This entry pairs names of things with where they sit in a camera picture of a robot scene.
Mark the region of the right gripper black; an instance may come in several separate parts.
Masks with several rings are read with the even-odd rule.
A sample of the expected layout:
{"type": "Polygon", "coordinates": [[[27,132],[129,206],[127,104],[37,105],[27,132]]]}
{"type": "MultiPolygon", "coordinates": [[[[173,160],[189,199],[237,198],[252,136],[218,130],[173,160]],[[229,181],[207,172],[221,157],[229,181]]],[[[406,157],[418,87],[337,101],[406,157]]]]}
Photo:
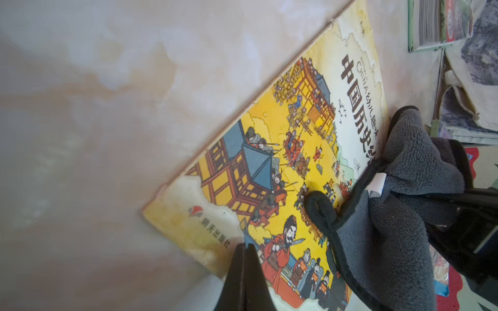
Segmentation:
{"type": "Polygon", "coordinates": [[[497,295],[497,189],[462,194],[426,194],[456,212],[444,229],[427,224],[429,242],[478,295],[497,295]]]}

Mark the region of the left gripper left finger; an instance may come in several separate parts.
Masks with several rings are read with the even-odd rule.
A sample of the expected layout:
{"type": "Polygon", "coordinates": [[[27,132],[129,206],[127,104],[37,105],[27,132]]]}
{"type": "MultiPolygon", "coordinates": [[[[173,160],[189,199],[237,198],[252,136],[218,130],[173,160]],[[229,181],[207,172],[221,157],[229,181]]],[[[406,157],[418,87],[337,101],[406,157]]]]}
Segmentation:
{"type": "Polygon", "coordinates": [[[246,247],[244,244],[236,246],[220,298],[214,311],[240,311],[245,309],[245,250],[246,247]]]}

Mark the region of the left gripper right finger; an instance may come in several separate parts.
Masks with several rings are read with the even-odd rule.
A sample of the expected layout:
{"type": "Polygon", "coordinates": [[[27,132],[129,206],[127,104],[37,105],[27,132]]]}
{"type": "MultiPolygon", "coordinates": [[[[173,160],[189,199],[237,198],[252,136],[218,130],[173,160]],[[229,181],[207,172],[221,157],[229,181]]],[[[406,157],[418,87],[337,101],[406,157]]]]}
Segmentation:
{"type": "Polygon", "coordinates": [[[245,310],[276,310],[253,244],[247,246],[245,253],[245,310]]]}

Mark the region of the grey microfibre cloth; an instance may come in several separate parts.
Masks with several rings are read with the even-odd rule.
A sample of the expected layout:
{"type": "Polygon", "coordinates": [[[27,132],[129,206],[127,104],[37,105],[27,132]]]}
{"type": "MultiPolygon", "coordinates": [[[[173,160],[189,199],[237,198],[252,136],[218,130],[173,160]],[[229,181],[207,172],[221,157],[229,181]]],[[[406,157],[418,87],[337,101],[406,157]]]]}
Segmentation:
{"type": "Polygon", "coordinates": [[[383,153],[336,210],[320,191],[304,200],[353,292],[372,310],[435,310],[427,225],[452,225],[456,206],[430,194],[462,194],[473,185],[464,147],[431,137],[414,106],[393,116],[383,153]]]}

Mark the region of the yellow picture book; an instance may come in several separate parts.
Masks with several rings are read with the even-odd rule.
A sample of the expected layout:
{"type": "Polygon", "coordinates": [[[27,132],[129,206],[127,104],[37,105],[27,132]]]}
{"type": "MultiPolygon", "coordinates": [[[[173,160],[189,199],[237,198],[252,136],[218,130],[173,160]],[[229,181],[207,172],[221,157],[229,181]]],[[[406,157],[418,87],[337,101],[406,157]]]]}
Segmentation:
{"type": "Polygon", "coordinates": [[[388,110],[366,1],[352,1],[210,146],[144,208],[169,240],[220,278],[255,246],[282,310],[344,310],[326,236],[304,208],[334,210],[379,157],[388,110]]]}

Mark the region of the blue sunflower magazine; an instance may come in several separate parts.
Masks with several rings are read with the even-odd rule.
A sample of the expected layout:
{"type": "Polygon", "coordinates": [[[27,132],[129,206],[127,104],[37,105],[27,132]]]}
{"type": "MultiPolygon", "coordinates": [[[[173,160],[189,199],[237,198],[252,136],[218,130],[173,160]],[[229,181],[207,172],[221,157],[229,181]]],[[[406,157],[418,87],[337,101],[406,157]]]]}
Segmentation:
{"type": "Polygon", "coordinates": [[[429,247],[434,275],[434,292],[442,297],[449,296],[449,263],[433,247],[429,247]]]}

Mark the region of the red green book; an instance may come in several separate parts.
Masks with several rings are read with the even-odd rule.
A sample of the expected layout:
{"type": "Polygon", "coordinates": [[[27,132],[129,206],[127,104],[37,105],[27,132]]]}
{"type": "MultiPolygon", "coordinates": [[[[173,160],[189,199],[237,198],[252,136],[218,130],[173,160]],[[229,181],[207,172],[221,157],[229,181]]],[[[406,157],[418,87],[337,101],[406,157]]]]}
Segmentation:
{"type": "Polygon", "coordinates": [[[435,50],[473,36],[472,1],[409,0],[408,51],[435,50]]]}

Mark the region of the folded newspaper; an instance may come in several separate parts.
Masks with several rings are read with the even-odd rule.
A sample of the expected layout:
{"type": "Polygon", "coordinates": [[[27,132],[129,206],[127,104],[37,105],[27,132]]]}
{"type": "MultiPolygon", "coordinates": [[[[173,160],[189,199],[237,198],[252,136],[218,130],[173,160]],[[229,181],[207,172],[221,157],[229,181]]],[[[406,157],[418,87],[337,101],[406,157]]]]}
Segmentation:
{"type": "Polygon", "coordinates": [[[464,144],[497,145],[497,1],[475,1],[472,37],[446,49],[439,119],[464,144]]]}

